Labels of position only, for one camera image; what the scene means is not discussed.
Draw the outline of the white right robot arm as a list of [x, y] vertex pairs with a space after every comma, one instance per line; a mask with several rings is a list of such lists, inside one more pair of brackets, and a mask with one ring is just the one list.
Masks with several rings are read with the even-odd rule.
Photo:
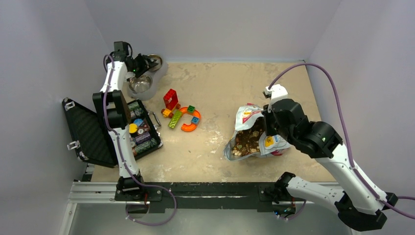
[[387, 221], [385, 202], [394, 206], [394, 193], [378, 188], [348, 157], [347, 147], [336, 130], [323, 121], [309, 121], [301, 105], [286, 98], [262, 111], [266, 134], [278, 134], [295, 149], [321, 164], [341, 189], [324, 187], [284, 172], [275, 183], [277, 199], [311, 201], [333, 211], [348, 227], [359, 232], [381, 229]]

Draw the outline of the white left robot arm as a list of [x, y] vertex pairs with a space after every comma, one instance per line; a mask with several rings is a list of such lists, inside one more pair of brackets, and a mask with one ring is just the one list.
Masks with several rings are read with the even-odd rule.
[[133, 200], [140, 200], [146, 194], [146, 187], [131, 146], [131, 111], [122, 87], [127, 73], [132, 72], [135, 77], [140, 77], [160, 63], [148, 55], [133, 57], [132, 53], [128, 42], [114, 42], [113, 52], [103, 59], [107, 71], [104, 85], [100, 92], [92, 95], [92, 99], [96, 113], [100, 116], [100, 125], [108, 131], [115, 149], [119, 168], [117, 191], [129, 195]]

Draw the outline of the colourful pet food bag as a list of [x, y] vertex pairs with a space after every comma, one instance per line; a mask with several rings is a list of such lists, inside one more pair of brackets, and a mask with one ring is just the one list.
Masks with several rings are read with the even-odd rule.
[[233, 162], [249, 157], [281, 156], [291, 147], [279, 135], [266, 135], [262, 111], [260, 106], [251, 103], [239, 107], [235, 115], [234, 133], [223, 151], [225, 159]]

